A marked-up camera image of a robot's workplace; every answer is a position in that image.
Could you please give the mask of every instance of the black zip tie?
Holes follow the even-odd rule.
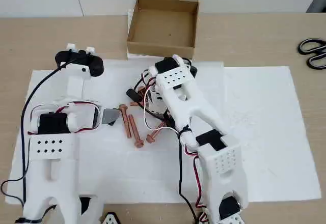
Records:
[[[192,132],[192,130],[189,128],[189,125],[186,125],[185,127],[183,127],[183,129],[181,131],[179,131],[179,133],[177,134],[178,139],[180,139],[181,134],[183,134],[186,131],[191,131]]]

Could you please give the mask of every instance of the wire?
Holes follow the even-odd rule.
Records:
[[[187,149],[187,146],[185,146],[184,152],[185,152],[186,155],[189,155],[189,156],[196,156],[196,155],[198,155],[197,152],[189,152],[188,149]]]
[[[51,72],[50,74],[48,74],[46,77],[44,77],[35,87],[34,89],[32,90],[32,92],[30,93],[29,97],[27,98],[26,102],[25,102],[25,105],[21,111],[21,117],[20,117],[20,136],[21,136],[21,158],[22,158],[22,176],[19,178],[19,179],[15,179],[15,180],[6,180],[4,182],[2,182],[1,184],[1,192],[5,195],[5,196],[8,196],[8,197],[12,197],[12,198],[15,198],[15,199],[18,199],[22,205],[22,207],[24,207],[24,203],[26,202],[26,173],[27,173],[27,170],[28,170],[28,166],[29,166],[29,156],[30,156],[30,150],[28,149],[28,162],[27,162],[27,167],[26,167],[26,159],[25,159],[25,138],[24,138],[24,117],[25,117],[25,112],[26,112],[26,109],[27,109],[27,106],[28,104],[30,103],[32,97],[34,96],[34,94],[36,93],[36,91],[39,89],[39,87],[44,83],[46,82],[50,77],[52,77],[54,74],[56,74],[58,71],[60,71],[61,69],[63,68],[66,68],[67,65],[77,61],[77,60],[81,60],[81,59],[84,59],[85,57],[80,57],[80,58],[77,58],[77,59],[73,59],[73,60],[70,60],[68,62],[65,62],[63,65],[59,66],[56,70],[54,70],[53,72]],[[20,199],[19,197],[17,196],[13,196],[13,195],[9,195],[7,193],[5,193],[3,191],[3,185],[7,182],[16,182],[16,181],[20,181],[20,180],[23,180],[23,200]]]
[[[29,140],[29,145],[28,145],[28,159],[30,158],[30,146],[31,146],[31,140]],[[24,201],[20,198],[20,197],[17,197],[17,196],[14,196],[14,195],[10,195],[10,194],[7,194],[5,191],[4,191],[4,185],[8,182],[18,182],[22,179],[24,179],[26,177],[26,174],[27,174],[27,170],[29,168],[29,165],[30,165],[30,161],[27,162],[27,166],[26,166],[26,171],[24,173],[22,173],[22,176],[18,179],[8,179],[6,181],[3,181],[1,183],[1,186],[0,186],[0,191],[1,193],[4,195],[4,196],[7,196],[7,197],[11,197],[11,198],[14,198],[14,199],[17,199],[20,201],[20,204],[22,207],[24,207]]]
[[[202,187],[200,185],[200,180],[199,180],[199,176],[198,176],[198,171],[197,171],[197,167],[196,167],[196,159],[198,159],[199,156],[196,155],[194,157],[194,172],[195,172],[195,177],[196,177],[196,183],[197,183],[197,189],[198,189],[198,197],[195,203],[196,208],[205,208],[206,206],[203,204],[199,204],[200,199],[202,198]]]
[[[56,111],[56,113],[61,113],[64,109],[68,108],[69,107],[69,103],[93,105],[97,109],[98,114],[99,115],[101,114],[101,109],[99,108],[99,106],[97,104],[92,103],[92,102],[89,102],[89,101],[72,101],[72,102],[68,102],[68,105],[65,105],[63,107],[58,108],[57,111]],[[75,133],[78,133],[78,132],[81,132],[81,131],[86,131],[86,130],[94,130],[100,124],[101,124],[101,120],[99,119],[98,122],[97,122],[97,124],[94,127],[92,127],[92,128],[82,128],[82,129],[76,131]]]
[[[190,204],[189,200],[182,194],[182,145],[181,145],[180,140],[179,140],[179,191],[178,192],[179,192],[179,195],[187,203],[190,211],[192,212],[195,223],[197,223],[196,214],[194,212],[192,205]]]
[[[143,82],[144,84],[146,84],[145,81],[144,81],[142,78],[141,78],[141,79],[136,83],[136,85],[133,87],[133,89],[134,89],[135,91],[136,91],[137,87],[139,86],[139,84],[140,84],[141,82]]]
[[[145,112],[146,112],[146,97],[147,97],[147,93],[148,93],[149,89],[151,88],[151,86],[153,86],[153,85],[150,85],[150,86],[146,89],[146,92],[145,92],[145,95],[144,95],[143,119],[144,119],[144,122],[145,122],[145,126],[147,127],[148,130],[151,130],[151,131],[158,131],[158,130],[161,130],[161,129],[166,128],[166,129],[173,130],[176,134],[179,134],[179,132],[178,132],[176,129],[174,129],[174,128],[172,128],[172,127],[169,127],[169,126],[162,126],[162,127],[159,127],[159,128],[151,128],[151,127],[149,127],[149,125],[147,124],[147,121],[146,121],[146,114],[145,114]]]
[[[201,222],[201,223],[204,223],[204,222],[208,222],[209,220],[207,219],[207,214],[205,212],[202,212],[200,215],[199,215],[199,218],[198,220]]]

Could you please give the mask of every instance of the white sheet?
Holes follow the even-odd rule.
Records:
[[[105,62],[104,74],[86,82],[85,96],[100,101],[104,107],[128,103],[125,91],[149,64]],[[234,67],[225,68],[223,74],[218,62],[199,62],[196,66],[201,89],[206,95],[211,94],[208,100],[221,114],[227,112],[224,115],[232,132],[242,140],[249,200],[320,198],[314,161],[288,67]],[[47,73],[33,72],[29,92]],[[60,77],[46,82],[30,108],[51,102],[60,94],[63,82]],[[134,115],[140,135],[145,139],[148,132],[143,126],[141,110],[130,107],[128,111]],[[149,123],[157,124],[154,119],[149,119]],[[193,123],[201,125],[196,119]],[[202,131],[204,127],[195,130],[196,133]],[[107,203],[182,202],[177,193],[178,143],[172,132],[161,132],[155,143],[146,143],[140,150],[134,147],[133,139],[126,138],[121,118],[113,127],[105,125],[96,132],[80,135],[79,189],[82,194],[100,194]],[[192,161],[187,156],[183,159],[183,193],[194,201],[197,190]],[[18,143],[11,177],[20,173]],[[8,190],[11,194],[21,194],[21,183],[9,184]]]

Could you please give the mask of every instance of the bolt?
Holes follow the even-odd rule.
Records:
[[[165,126],[165,122],[161,122],[157,127],[156,129],[158,128],[161,128],[163,126]],[[160,130],[156,130],[156,131],[153,131],[152,134],[147,134],[146,136],[146,141],[149,142],[150,144],[155,142],[155,137],[159,134],[159,132],[161,131],[162,129]]]
[[[127,133],[127,138],[131,138],[131,132],[130,132],[128,116],[127,116],[127,109],[128,109],[128,107],[125,104],[120,104],[119,105],[119,110],[121,111],[121,114],[122,114],[124,128],[125,128],[126,133]]]
[[[131,102],[130,106],[138,106],[137,102]]]
[[[138,129],[137,129],[137,126],[136,126],[136,123],[134,121],[133,116],[129,115],[128,117],[129,117],[129,121],[130,121],[130,124],[131,124],[131,128],[132,128],[134,138],[136,139],[136,142],[134,143],[134,145],[137,148],[141,148],[144,145],[144,141],[141,140],[141,137],[139,136]]]

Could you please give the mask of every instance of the white wire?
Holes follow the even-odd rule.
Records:
[[[169,127],[169,126],[162,126],[162,127],[159,127],[159,128],[151,128],[149,127],[149,125],[147,124],[146,122],[146,118],[145,118],[145,112],[146,112],[146,97],[147,97],[147,93],[149,91],[149,89],[151,88],[151,86],[153,85],[150,85],[146,91],[145,91],[145,95],[144,95],[144,111],[143,111],[143,119],[144,119],[144,123],[145,123],[145,126],[147,127],[148,130],[151,130],[151,131],[158,131],[158,130],[161,130],[161,129],[164,129],[164,128],[167,128],[167,129],[170,129],[170,130],[173,130],[176,134],[179,134],[179,132],[172,128],[172,127]]]

